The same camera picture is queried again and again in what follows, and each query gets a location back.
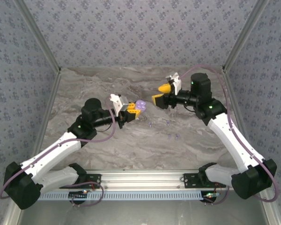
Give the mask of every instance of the purple toy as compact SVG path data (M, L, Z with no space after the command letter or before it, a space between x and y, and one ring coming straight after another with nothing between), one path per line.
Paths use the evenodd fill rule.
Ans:
M135 102L135 109L141 110L141 112L144 112L146 110L146 102L143 100L137 100Z

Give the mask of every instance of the marble surface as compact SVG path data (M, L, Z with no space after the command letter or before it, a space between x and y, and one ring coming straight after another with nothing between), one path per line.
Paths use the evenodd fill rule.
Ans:
M80 114L89 98L102 102L111 93L121 94L129 101L142 99L146 111L139 120L117 127L114 136L103 143L89 143L62 160L55 169L78 163L85 169L197 169L217 162L235 167L232 156L220 139L204 123L179 105L175 109L161 110L152 103L151 96L159 94L157 88L166 83L171 72L182 75L187 67L102 67L63 68L50 120L41 150L57 140ZM215 74L205 69L212 82L214 98L225 99ZM190 88L190 75L182 80L182 88ZM96 139L109 135L111 129L98 133Z

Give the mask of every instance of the patterned wallpaper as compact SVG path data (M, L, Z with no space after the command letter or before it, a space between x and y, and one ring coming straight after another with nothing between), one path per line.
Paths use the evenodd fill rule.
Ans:
M61 67L222 65L255 0L25 0Z
M281 189L281 0L270 1L229 75L250 141L277 163Z
M0 0L0 188L5 167L31 155L54 78L13 2Z

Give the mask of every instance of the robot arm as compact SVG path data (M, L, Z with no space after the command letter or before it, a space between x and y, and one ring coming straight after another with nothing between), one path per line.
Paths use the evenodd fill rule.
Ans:
M227 109L220 101L212 98L211 82L206 74L193 74L190 90L181 89L181 80L175 74L173 77L168 78L168 83L161 86L159 91L162 94L152 97L156 106L161 109L167 109L169 105L175 108L177 104L192 106L196 116L206 126L210 127L224 143L237 165L237 169L222 167L216 163L201 167L199 173L201 173L202 184L212 181L232 186L235 192L243 199L247 199L271 186L272 181L268 174L233 135L228 123ZM232 123L232 127L242 143L251 150L252 154L274 176L277 169L276 163L272 159L265 160L249 144L234 123Z
M135 103L129 103L126 97L111 94L110 100L114 106L111 111L120 128L141 113L141 110L136 109ZM81 109L81 115L55 143L19 165L12 162L7 166L4 184L17 172L28 168L10 181L5 192L20 209L26 209L34 204L41 194L65 185L85 182L86 172L77 164L71 164L60 171L49 171L66 156L87 144L81 139L92 140L97 135L97 127L111 123L111 114L109 110L102 109L100 100L96 98L87 100Z

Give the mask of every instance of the cable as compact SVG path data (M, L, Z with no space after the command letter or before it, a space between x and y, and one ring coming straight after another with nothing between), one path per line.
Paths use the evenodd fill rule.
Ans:
M225 90L225 85L223 84L221 78L220 78L220 74L215 70L213 69L212 67L208 66L208 65L204 65L204 64L199 64L199 65L196 65L192 68L190 68L188 71L186 71L181 77L180 79L182 79L185 75L187 75L189 72L197 69L197 68L205 68L205 69L208 69L212 72L214 72L218 78L218 80L220 81L220 84L221 84L221 87L224 91L224 96L225 96L225 99L226 99L226 105L227 105L227 117L228 117L228 124L229 124L229 127L234 135L234 137L237 139L237 141L240 143L240 145L246 150L246 152L253 158L256 160L257 163L259 163L259 165L265 170L265 172L267 173L267 175L271 178L272 182L273 182L273 185L274 185L274 188L275 188L275 195L272 199L262 199L258 196L255 195L255 197L263 202L266 202L266 203L272 203L274 202L275 200L277 200L278 198L278 195L279 195L279 188L278 188L278 183L276 181L276 179L273 177L273 175L271 174L271 172L266 168L265 165L263 165L263 163L254 156L254 154L246 147L246 145L240 140L240 138L238 137L237 133L235 132L233 126L232 126L232 119L231 119L231 115L230 115L230 108L229 108L229 103L228 103L228 94L226 93L226 90Z
M218 205L218 204L221 204L221 203L224 202L224 201L226 200L226 198L228 197L228 195L229 195L229 190L230 190L230 187L227 186L227 192L226 192L225 196L223 197L223 199L220 200L219 202L214 203L213 201L211 201L211 200L208 199L208 198L203 198L203 199L204 199L204 200L207 200L207 201L209 201L209 202L211 202L211 203L209 203L209 204L211 204L211 205Z
M195 111L193 111L193 110L189 110L187 107L186 107L186 105L183 105L184 106L184 108L187 110L187 111L190 111L190 112L192 112L192 113L194 113Z
M112 123L109 125L109 127L106 130L103 130L103 131L97 130L97 132L105 132L105 131L109 130L109 128L111 128L111 126L112 126Z
M220 184L217 183L217 182L215 182L214 184L215 184L215 186L219 186L219 187L220 187L220 189L221 189L220 195L221 195L221 194L222 194L222 187L221 187Z
M86 184L92 184L92 185L96 184L96 185L98 185L98 186L101 188L102 194L101 194L99 200L96 201L96 202L94 202L94 203L91 203L91 204L78 205L78 204L75 204L75 203L74 203L74 198L77 196L77 194L76 194L76 195L74 195L74 196L72 197L72 200L71 200L73 206L77 206L77 207L90 207L90 206L97 205L98 203L100 203L100 202L102 201L102 199L103 199L103 197L104 197L104 188L102 187L101 184L99 184L99 183L97 183L97 182L88 181L88 182L84 182L84 183L80 183L80 184L66 185L66 186L64 186L64 188L79 187L79 186L86 185Z
M17 173L15 173L11 178L9 178L5 184L3 185L1 191L0 191L0 199L7 199L9 198L9 196L2 196L5 188L10 184L10 182L12 182L17 176L19 176L22 172L26 171L28 168L30 168L32 165L34 165L35 163L37 163L39 160L41 160L42 158L44 158L46 155L48 155L50 152L52 152L53 150L55 150L56 148L60 147L61 145L67 143L67 142L73 142L73 141L79 141L79 142L92 142L92 143L99 143L99 142L105 142L107 141L108 139L110 139L115 131L116 131L116 121L115 121L115 118L114 118L114 115L113 115L113 112L111 110L111 108L109 107L108 103L107 103L107 100L109 100L109 97L107 97L105 99L105 103L106 103L106 106L108 108L108 111L109 113L111 114L111 119L112 119L112 132L111 134L102 139L102 140L88 140L88 139L79 139L79 138L71 138L71 139L68 139L68 140L64 140L56 145L54 145L51 149L49 149L47 152L45 152L43 155L41 155L39 158L35 159L31 164L29 164L28 166L26 166L25 168L21 169L20 171L18 171Z

